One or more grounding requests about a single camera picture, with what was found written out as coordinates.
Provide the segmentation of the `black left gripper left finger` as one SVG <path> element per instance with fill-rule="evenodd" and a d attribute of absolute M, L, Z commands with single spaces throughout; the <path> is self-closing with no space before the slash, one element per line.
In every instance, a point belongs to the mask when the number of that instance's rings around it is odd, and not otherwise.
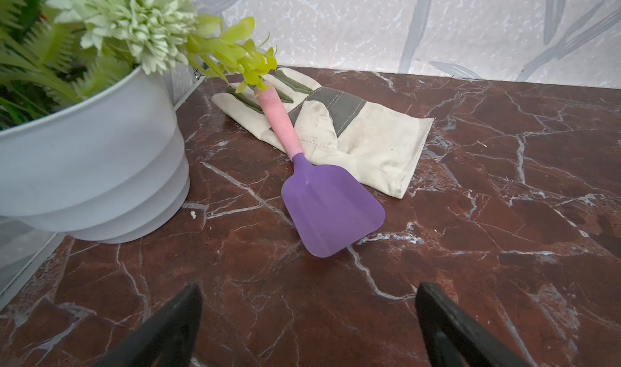
<path fill-rule="evenodd" d="M 97 366 L 189 366 L 202 316 L 198 285 L 186 286 Z"/>

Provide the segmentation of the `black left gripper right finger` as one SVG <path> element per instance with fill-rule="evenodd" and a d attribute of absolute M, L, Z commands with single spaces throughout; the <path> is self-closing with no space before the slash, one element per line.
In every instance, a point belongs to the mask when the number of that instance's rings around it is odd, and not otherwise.
<path fill-rule="evenodd" d="M 415 308 L 430 365 L 528 365 L 451 301 L 438 285 L 420 283 Z"/>

